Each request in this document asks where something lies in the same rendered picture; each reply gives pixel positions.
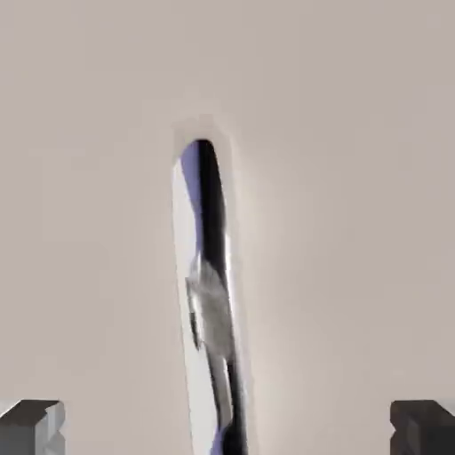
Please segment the pale beige drawer front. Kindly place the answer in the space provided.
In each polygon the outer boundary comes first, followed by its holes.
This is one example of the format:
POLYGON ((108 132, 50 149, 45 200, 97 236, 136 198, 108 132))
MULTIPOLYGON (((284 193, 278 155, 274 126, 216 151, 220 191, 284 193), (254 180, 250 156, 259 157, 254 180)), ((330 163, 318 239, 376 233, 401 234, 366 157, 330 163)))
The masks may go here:
POLYGON ((455 0, 0 0, 0 403, 193 455, 172 167, 212 139, 253 455, 455 408, 455 0))

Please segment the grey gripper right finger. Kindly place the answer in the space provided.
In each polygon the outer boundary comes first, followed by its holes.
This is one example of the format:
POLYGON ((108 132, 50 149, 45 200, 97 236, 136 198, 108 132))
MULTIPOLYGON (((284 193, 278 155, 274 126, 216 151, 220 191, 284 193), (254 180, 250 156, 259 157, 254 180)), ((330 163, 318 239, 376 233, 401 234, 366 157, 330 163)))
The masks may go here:
POLYGON ((390 455, 455 455, 455 416, 433 400, 393 401, 390 455))

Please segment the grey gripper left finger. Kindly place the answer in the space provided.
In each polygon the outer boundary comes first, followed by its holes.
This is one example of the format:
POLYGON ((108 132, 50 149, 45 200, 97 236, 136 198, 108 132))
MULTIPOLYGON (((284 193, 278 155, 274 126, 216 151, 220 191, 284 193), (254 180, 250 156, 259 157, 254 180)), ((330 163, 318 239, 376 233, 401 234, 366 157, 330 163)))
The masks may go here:
POLYGON ((60 400, 20 400, 0 412, 0 455, 66 455, 60 400))

